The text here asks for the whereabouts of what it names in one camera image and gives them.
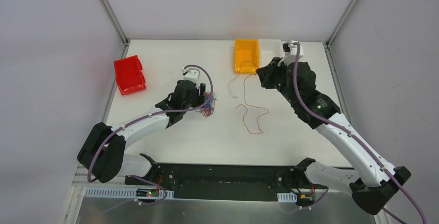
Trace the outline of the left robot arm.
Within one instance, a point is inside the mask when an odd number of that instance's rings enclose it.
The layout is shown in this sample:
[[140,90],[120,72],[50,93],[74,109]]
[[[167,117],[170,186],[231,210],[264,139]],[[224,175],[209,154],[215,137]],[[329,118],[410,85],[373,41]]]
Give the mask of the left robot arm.
[[179,122],[186,112],[205,102],[205,95],[204,83],[179,80],[174,91],[143,116],[127,123],[95,124],[77,155],[79,164],[101,183],[116,176],[137,176],[146,185],[154,184],[158,178],[156,163],[145,154],[126,154],[126,149]]

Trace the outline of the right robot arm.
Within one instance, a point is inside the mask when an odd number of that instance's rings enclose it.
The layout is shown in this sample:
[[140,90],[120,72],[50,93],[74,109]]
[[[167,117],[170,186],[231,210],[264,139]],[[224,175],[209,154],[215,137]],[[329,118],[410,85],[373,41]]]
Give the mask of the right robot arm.
[[276,89],[297,117],[330,141],[352,165],[351,170],[306,158],[293,170],[299,187],[322,185],[343,192],[366,213],[378,214],[411,176],[406,167],[385,160],[354,130],[338,105],[316,89],[316,74],[307,62],[285,65],[279,57],[256,69],[261,87]]

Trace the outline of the white plastic bin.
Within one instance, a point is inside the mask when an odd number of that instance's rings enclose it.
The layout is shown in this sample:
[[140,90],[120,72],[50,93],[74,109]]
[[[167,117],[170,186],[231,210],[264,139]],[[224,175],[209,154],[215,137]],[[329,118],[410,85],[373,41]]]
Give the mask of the white plastic bin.
[[283,51],[283,43],[281,40],[275,39],[259,39],[259,66],[268,65],[274,57],[285,56]]

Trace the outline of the orange plastic bin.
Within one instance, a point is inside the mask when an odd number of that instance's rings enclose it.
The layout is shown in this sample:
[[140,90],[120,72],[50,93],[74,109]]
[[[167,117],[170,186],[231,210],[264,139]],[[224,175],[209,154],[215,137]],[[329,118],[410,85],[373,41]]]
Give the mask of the orange plastic bin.
[[234,71],[238,74],[254,74],[260,66],[258,39],[236,39]]

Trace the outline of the red plastic bin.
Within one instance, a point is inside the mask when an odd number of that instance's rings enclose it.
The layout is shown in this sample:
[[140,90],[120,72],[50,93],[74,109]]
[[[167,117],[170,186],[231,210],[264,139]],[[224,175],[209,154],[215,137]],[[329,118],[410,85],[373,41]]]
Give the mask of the red plastic bin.
[[133,94],[147,88],[138,55],[116,60],[113,65],[115,81],[121,95]]

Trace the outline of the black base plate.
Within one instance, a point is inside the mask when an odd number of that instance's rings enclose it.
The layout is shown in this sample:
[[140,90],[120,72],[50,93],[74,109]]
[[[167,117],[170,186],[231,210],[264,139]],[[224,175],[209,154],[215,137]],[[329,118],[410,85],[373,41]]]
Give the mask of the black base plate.
[[161,163],[144,177],[177,199],[277,201],[278,193],[305,192],[311,183],[294,166]]

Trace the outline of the aluminium frame rail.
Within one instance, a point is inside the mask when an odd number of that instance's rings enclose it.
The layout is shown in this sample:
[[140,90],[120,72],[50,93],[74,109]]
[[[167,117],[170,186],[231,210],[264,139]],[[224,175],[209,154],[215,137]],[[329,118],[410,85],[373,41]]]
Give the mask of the aluminium frame rail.
[[76,170],[76,174],[74,176],[73,179],[73,186],[86,186],[86,185],[92,185],[92,186],[101,186],[101,185],[106,185],[106,186],[120,186],[120,185],[125,185],[125,177],[123,176],[116,176],[113,179],[111,179],[110,181],[106,182],[106,183],[101,183],[99,180],[96,180],[92,183],[89,183],[87,180],[87,173],[88,170],[87,168],[85,168],[82,165],[78,165],[77,170]]

